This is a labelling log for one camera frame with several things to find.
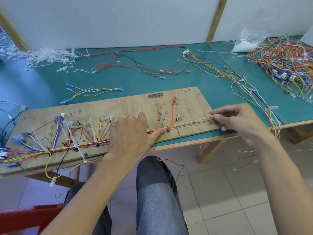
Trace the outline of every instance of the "tangled wires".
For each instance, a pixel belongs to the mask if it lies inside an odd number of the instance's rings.
[[[313,48],[297,38],[284,36],[264,41],[248,58],[256,61],[286,93],[313,103]]]

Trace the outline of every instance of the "forearm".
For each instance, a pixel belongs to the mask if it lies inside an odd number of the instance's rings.
[[[131,170],[118,158],[106,154],[86,184],[41,234],[92,234],[112,194]]]
[[[298,168],[272,134],[256,142],[277,232],[309,234],[313,230],[313,195]]]

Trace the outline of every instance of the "tiled floor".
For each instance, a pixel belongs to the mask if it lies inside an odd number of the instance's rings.
[[[289,135],[283,131],[281,143],[313,191],[312,151],[295,151],[308,149],[311,145],[308,142],[294,146],[288,138]],[[238,150],[249,151],[251,147],[241,138],[231,139],[205,164],[196,161],[202,151],[200,145],[158,152],[162,159],[185,165],[182,169],[182,166],[166,161],[174,177],[180,172],[177,187],[190,235],[277,234],[259,163],[251,162],[248,166],[233,170],[246,165],[250,159],[243,158],[249,154]],[[80,181],[86,181],[96,167],[93,164],[83,166]],[[112,235],[136,234],[135,186],[136,166],[109,202]],[[68,190],[62,186],[51,188],[48,183],[24,177],[2,179],[0,188],[0,210],[61,203]],[[19,234],[34,234],[34,230]]]

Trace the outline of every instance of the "hand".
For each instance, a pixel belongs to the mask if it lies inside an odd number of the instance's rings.
[[[155,130],[147,134],[147,119],[142,112],[138,118],[133,115],[119,117],[116,122],[110,125],[110,153],[114,157],[122,158],[133,166],[155,140],[165,133],[165,128]]]
[[[266,125],[247,103],[223,106],[212,110],[209,114],[223,124],[222,131],[236,130],[251,146],[255,146],[255,141],[258,138],[270,134]]]

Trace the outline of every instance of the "red chair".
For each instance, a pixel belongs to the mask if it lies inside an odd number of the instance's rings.
[[[38,235],[61,212],[63,205],[37,205],[1,210],[0,235],[39,226]]]

